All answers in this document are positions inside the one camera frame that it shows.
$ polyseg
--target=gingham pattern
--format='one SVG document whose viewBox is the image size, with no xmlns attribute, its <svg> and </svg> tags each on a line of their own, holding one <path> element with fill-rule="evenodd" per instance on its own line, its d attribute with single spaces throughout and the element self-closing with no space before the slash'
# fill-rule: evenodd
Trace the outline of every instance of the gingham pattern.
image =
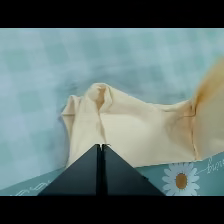
<svg viewBox="0 0 224 224">
<path fill-rule="evenodd" d="M 223 29 L 0 29 L 0 189 L 65 165 L 69 95 L 105 82 L 141 100 L 191 97 Z"/>
</svg>

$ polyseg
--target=white daisy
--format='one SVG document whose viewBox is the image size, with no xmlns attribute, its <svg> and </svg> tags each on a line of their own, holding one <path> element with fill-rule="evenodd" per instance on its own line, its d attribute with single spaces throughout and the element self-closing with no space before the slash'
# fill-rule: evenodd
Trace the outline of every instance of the white daisy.
<svg viewBox="0 0 224 224">
<path fill-rule="evenodd" d="M 167 183 L 163 186 L 167 196 L 197 196 L 200 187 L 194 182 L 199 176 L 195 176 L 197 168 L 193 166 L 193 163 L 174 163 L 169 164 L 170 169 L 164 169 L 167 176 L 162 180 Z"/>
</svg>

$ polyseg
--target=yellow flower center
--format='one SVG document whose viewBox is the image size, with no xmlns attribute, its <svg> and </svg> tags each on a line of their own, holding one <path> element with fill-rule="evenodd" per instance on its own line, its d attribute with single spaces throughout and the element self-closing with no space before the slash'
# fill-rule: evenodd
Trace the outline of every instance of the yellow flower center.
<svg viewBox="0 0 224 224">
<path fill-rule="evenodd" d="M 179 173 L 176 176 L 176 185 L 179 189 L 184 189 L 187 186 L 187 176 L 183 173 Z"/>
</svg>

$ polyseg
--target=folded cloth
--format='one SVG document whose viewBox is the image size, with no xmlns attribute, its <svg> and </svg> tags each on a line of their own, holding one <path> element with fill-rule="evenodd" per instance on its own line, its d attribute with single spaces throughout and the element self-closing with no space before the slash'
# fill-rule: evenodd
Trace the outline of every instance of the folded cloth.
<svg viewBox="0 0 224 224">
<path fill-rule="evenodd" d="M 94 144 L 110 144 L 133 167 L 203 160 L 224 151 L 224 60 L 190 100 L 145 103 L 95 83 L 83 97 L 69 97 L 62 117 L 70 138 L 67 167 Z"/>
</svg>

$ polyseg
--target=garment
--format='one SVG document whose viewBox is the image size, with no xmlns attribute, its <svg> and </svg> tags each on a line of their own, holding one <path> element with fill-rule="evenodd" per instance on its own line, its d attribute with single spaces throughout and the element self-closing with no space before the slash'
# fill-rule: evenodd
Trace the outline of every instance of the garment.
<svg viewBox="0 0 224 224">
<path fill-rule="evenodd" d="M 203 160 L 224 151 L 224 60 L 190 100 L 145 103 L 95 83 L 83 97 L 69 97 L 62 117 L 70 137 L 67 167 L 94 144 L 110 144 L 133 167 Z"/>
</svg>

